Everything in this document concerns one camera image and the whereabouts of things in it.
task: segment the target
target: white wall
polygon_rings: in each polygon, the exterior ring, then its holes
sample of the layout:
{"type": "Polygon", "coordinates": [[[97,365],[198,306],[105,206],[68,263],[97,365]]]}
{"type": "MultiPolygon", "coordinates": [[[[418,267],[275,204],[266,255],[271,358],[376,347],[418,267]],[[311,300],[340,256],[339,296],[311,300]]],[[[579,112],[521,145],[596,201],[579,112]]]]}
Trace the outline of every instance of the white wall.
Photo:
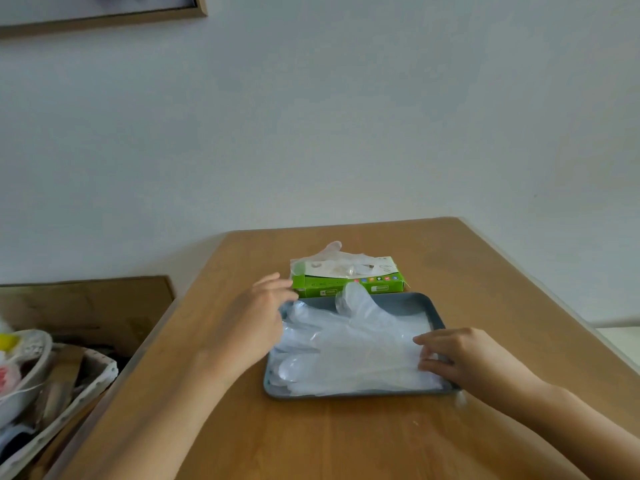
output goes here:
{"type": "Polygon", "coordinates": [[[459,215],[640,313],[640,0],[207,0],[0,41],[0,282],[171,273],[222,232],[459,215]]]}

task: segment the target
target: left hand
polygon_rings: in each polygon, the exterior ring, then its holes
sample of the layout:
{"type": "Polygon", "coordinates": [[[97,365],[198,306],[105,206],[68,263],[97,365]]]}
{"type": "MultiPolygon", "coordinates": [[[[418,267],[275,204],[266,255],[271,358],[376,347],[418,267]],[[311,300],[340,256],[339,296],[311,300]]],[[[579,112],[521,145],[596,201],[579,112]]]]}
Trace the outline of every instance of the left hand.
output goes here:
{"type": "Polygon", "coordinates": [[[196,361],[213,359],[218,371],[232,383],[268,354],[282,337],[278,309],[284,302],[298,299],[290,290],[292,281],[279,277],[279,273],[265,276],[236,297],[203,346],[208,357],[196,357],[196,361]]]}

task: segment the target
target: blue tray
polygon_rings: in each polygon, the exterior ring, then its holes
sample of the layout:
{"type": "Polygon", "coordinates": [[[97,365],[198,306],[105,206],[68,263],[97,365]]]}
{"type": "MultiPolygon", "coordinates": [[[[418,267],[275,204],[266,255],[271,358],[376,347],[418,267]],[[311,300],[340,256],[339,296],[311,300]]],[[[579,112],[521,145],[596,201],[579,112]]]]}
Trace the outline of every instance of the blue tray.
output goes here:
{"type": "MultiPolygon", "coordinates": [[[[402,316],[402,315],[414,315],[420,312],[425,312],[427,315],[427,320],[431,325],[432,330],[438,330],[441,328],[445,328],[444,323],[442,322],[438,312],[436,311],[435,306],[431,300],[423,295],[422,293],[380,293],[371,295],[373,301],[382,308],[383,310],[389,312],[392,315],[402,316]]],[[[336,312],[335,309],[335,297],[334,296],[322,296],[320,298],[302,298],[300,299],[303,303],[308,304],[309,306],[313,306],[314,308],[319,308],[321,310],[329,310],[331,312],[336,312]]],[[[291,303],[285,303],[281,309],[280,314],[282,315],[283,320],[287,320],[287,315],[289,310],[291,309],[291,303]]],[[[416,391],[383,391],[383,390],[369,390],[369,391],[359,391],[359,392],[350,392],[348,394],[334,394],[327,396],[316,396],[316,395],[289,395],[289,389],[283,386],[276,386],[271,384],[269,378],[271,376],[271,359],[273,356],[273,350],[269,352],[269,358],[267,360],[267,368],[264,373],[264,390],[265,392],[277,399],[303,399],[309,397],[335,397],[335,396],[363,396],[363,395],[406,395],[406,394],[450,394],[452,392],[457,392],[460,390],[460,387],[457,384],[453,384],[447,382],[443,389],[437,390],[416,390],[416,391]]]]}

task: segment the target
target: wooden table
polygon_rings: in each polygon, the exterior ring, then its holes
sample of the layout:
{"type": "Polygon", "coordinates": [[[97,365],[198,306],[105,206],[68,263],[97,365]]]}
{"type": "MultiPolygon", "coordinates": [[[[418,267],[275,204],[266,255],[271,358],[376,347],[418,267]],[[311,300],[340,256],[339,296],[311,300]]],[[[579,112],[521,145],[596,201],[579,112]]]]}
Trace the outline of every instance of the wooden table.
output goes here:
{"type": "MultiPolygon", "coordinates": [[[[230,233],[63,475],[77,479],[173,387],[238,290],[334,240],[393,256],[447,327],[488,331],[542,378],[640,435],[640,377],[460,220],[230,233]]],[[[180,479],[578,479],[538,436],[474,398],[275,401],[265,363],[247,371],[204,425],[180,479]]]]}

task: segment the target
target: forearm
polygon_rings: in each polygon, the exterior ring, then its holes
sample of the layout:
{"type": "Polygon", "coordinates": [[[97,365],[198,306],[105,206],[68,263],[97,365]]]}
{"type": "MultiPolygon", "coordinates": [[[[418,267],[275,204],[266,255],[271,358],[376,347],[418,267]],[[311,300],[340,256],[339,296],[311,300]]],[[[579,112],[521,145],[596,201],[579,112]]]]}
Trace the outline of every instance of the forearm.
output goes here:
{"type": "Polygon", "coordinates": [[[204,383],[192,367],[177,389],[86,478],[173,480],[228,384],[222,376],[204,383]]]}
{"type": "Polygon", "coordinates": [[[547,385],[517,416],[591,480],[640,478],[640,440],[569,391],[547,385]]]}

